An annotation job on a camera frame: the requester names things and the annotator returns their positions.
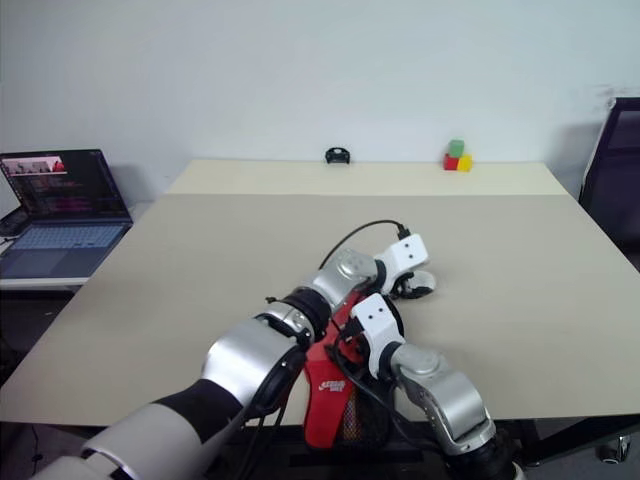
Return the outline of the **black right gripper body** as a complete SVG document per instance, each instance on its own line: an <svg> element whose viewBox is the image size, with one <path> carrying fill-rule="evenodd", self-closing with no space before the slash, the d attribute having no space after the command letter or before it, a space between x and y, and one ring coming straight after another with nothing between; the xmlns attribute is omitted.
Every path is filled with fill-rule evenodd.
<svg viewBox="0 0 640 480"><path fill-rule="evenodd" d="M364 330L356 319L348 320L338 335L340 359L351 370L368 369L370 349L364 336Z"/></svg>

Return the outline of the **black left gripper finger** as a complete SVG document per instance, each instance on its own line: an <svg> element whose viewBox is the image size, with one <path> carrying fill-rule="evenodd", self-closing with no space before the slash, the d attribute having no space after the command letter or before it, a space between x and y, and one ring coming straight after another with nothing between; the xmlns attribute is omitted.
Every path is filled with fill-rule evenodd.
<svg viewBox="0 0 640 480"><path fill-rule="evenodd" d="M433 274L424 270L415 270L407 280L407 298L419 299L431 294L436 289L436 279Z"/></svg>

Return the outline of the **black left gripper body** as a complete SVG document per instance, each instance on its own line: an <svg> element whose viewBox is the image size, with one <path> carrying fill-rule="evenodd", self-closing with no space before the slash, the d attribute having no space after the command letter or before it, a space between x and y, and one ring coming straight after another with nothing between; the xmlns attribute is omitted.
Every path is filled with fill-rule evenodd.
<svg viewBox="0 0 640 480"><path fill-rule="evenodd" d="M396 299L408 299L410 288L408 286L408 281L411 279L410 273L405 273L403 275L398 276L393 285L389 288L389 290L385 293L385 296L389 297L392 300Z"/></svg>

